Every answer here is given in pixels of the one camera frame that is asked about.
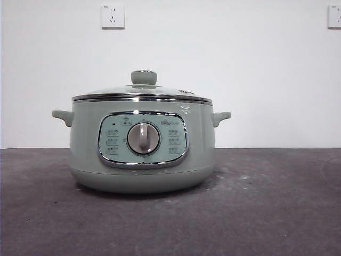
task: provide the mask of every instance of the control panel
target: control panel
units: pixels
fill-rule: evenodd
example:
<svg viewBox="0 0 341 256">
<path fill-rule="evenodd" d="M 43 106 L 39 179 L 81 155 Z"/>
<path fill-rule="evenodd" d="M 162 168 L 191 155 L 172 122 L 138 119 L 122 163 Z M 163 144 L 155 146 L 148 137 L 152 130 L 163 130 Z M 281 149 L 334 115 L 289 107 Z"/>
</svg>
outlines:
<svg viewBox="0 0 341 256">
<path fill-rule="evenodd" d="M 184 120 L 174 113 L 129 111 L 106 116 L 98 150 L 105 164 L 119 168 L 174 166 L 185 157 L 189 142 Z"/>
</svg>

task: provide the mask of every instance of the electrical socket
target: electrical socket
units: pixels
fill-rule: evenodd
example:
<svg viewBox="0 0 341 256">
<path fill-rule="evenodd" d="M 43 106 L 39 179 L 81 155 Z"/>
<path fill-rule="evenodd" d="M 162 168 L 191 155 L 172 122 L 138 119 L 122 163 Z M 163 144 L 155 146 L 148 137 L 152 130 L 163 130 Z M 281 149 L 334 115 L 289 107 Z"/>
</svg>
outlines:
<svg viewBox="0 0 341 256">
<path fill-rule="evenodd" d="M 328 28 L 341 28 L 341 5 L 328 6 Z"/>
<path fill-rule="evenodd" d="M 104 5 L 101 8 L 102 28 L 124 28 L 124 6 L 121 3 Z"/>
</svg>

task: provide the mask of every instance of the brand logo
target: brand logo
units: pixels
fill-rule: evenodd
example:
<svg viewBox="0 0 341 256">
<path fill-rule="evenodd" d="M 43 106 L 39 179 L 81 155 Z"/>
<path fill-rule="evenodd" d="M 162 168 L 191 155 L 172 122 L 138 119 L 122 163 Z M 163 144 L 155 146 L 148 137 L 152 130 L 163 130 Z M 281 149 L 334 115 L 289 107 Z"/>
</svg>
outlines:
<svg viewBox="0 0 341 256">
<path fill-rule="evenodd" d="M 179 124 L 179 122 L 170 122 L 167 120 L 161 121 L 161 125 L 178 125 L 178 124 Z"/>
</svg>

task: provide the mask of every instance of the cooker base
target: cooker base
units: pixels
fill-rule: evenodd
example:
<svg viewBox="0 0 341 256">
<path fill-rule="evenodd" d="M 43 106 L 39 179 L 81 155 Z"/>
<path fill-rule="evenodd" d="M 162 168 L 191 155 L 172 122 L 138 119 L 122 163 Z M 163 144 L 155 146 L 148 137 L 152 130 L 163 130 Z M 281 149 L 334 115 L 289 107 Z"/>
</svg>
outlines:
<svg viewBox="0 0 341 256">
<path fill-rule="evenodd" d="M 99 174 L 71 169 L 75 179 L 84 186 L 114 193 L 147 194 L 175 191 L 203 182 L 213 168 L 168 174 Z"/>
</svg>

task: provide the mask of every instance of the dark gray surface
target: dark gray surface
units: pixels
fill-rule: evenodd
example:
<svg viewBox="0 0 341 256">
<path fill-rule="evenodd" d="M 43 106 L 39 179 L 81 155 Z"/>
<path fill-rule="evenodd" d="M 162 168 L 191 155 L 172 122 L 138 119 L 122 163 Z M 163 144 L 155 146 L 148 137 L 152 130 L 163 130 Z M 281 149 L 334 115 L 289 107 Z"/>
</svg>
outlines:
<svg viewBox="0 0 341 256">
<path fill-rule="evenodd" d="M 68 149 L 2 150 L 1 255 L 341 255 L 341 149 L 216 152 L 200 186 L 120 195 Z"/>
</svg>

